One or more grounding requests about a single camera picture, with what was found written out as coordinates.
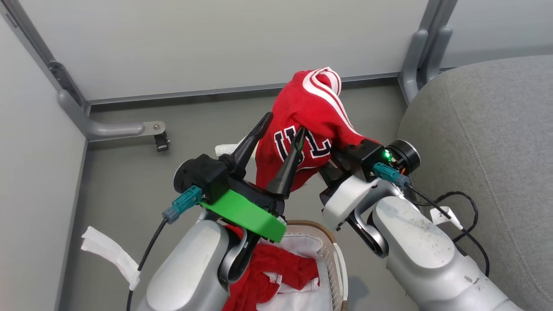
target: metal bracket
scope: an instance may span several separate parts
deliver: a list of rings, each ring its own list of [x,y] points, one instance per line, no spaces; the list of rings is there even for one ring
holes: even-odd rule
[[[415,95],[419,92],[417,85],[417,69],[419,59],[422,56],[422,50],[428,40],[428,31],[418,30],[411,39],[411,44],[407,50],[407,55],[403,61],[401,72],[399,73],[399,86],[403,92],[403,96],[409,104]]]
[[[453,34],[453,28],[445,26],[438,31],[432,49],[421,68],[423,83],[428,83],[440,74],[440,64],[446,53],[447,45]]]
[[[161,121],[132,122],[105,124],[94,121],[86,116],[75,99],[66,91],[58,91],[58,103],[67,115],[77,125],[88,141],[106,141],[109,139],[155,135],[165,138],[164,146],[158,146],[158,151],[169,149],[169,141],[166,140],[165,123]]]
[[[426,6],[399,74],[399,85],[407,104],[419,92],[419,86],[440,73],[440,63],[453,34],[447,22],[456,4],[457,0],[429,0]]]
[[[165,124],[161,121],[104,124],[91,120],[87,113],[85,113],[88,103],[82,93],[67,72],[67,69],[65,69],[60,62],[55,60],[50,49],[48,49],[48,46],[34,27],[19,1],[0,1],[3,7],[6,8],[7,22],[11,24],[13,27],[12,30],[18,36],[19,40],[41,68],[44,65],[40,60],[48,67],[48,70],[44,69],[44,73],[58,90],[58,102],[60,106],[65,110],[67,115],[73,120],[73,123],[77,125],[88,141],[95,142],[116,138],[153,135],[158,151],[169,149],[169,140],[165,133]]]
[[[75,82],[65,69],[65,67],[58,61],[51,61],[48,64],[48,70],[52,73],[56,81],[60,84],[61,88],[66,90],[77,104],[83,108],[86,108],[87,103],[84,97],[82,97],[81,92],[77,88]]]

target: green bracket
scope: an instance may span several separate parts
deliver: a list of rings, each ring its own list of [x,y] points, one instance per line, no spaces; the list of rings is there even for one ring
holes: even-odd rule
[[[275,242],[280,242],[286,232],[286,226],[282,222],[232,190],[223,194],[213,205],[206,202],[200,202],[200,205],[240,227]]]

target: gray chair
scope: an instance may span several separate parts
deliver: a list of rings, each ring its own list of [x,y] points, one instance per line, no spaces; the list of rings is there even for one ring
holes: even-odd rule
[[[490,279],[526,311],[553,310],[552,104],[553,55],[489,61],[425,85],[398,133],[420,152],[419,190],[474,198],[473,235],[489,255]],[[470,226],[468,200],[441,204]],[[459,245],[483,270],[476,246],[466,237]]]

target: gray wall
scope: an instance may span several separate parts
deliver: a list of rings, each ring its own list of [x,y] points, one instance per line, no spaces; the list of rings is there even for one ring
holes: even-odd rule
[[[86,144],[2,18],[0,125],[0,310],[55,311]]]
[[[398,72],[427,4],[427,0],[20,2],[84,97],[102,102],[286,83],[298,70],[325,66],[342,77]]]
[[[553,54],[551,12],[551,0],[460,0],[441,67]]]

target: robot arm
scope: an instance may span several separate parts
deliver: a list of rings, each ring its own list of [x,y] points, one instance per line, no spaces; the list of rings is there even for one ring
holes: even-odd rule
[[[229,286],[242,276],[259,239],[282,237],[283,225],[274,221],[282,218],[305,129],[294,138],[267,190],[243,180],[248,159],[271,118],[268,113],[231,155],[219,160],[201,155],[177,170],[175,190],[183,193],[199,187],[204,209],[150,281],[138,311],[221,310]],[[520,310],[403,196],[405,175],[419,164],[416,150],[401,140],[387,147],[367,140],[334,151],[331,163],[320,169],[328,186],[320,195],[327,226],[339,230],[345,222],[350,224],[377,256],[387,257],[388,270],[423,310]],[[234,193],[232,200],[226,200],[229,193]],[[230,207],[234,200],[239,204]],[[235,209],[240,212],[229,212]],[[362,219],[364,212],[369,212],[367,221]],[[248,222],[243,217],[254,214],[264,221]],[[239,239],[221,221],[240,226],[243,237]]]
[[[337,151],[333,162],[338,165],[322,169],[328,186],[320,196],[326,224],[332,229],[350,224],[377,256],[387,258],[387,269],[421,310],[520,311],[398,186],[376,177],[378,172],[372,168],[375,161],[385,161],[381,154],[384,158],[390,154],[389,162],[397,170],[416,169],[420,160],[414,148],[395,141],[383,152],[382,146],[363,144],[350,155]],[[351,169],[342,165],[347,158],[366,165],[357,164],[349,174]],[[361,215],[366,211],[365,222]]]
[[[286,230],[284,200],[290,195],[306,129],[298,131],[277,176],[267,189],[261,189],[244,177],[272,117],[267,113],[232,154],[218,160],[203,154],[178,168],[175,190],[185,195],[198,187],[204,209],[155,273],[137,311],[221,310],[230,285],[244,274],[259,239],[280,242]],[[169,208],[164,216],[172,223],[182,211]],[[242,238],[221,222],[241,227]]]

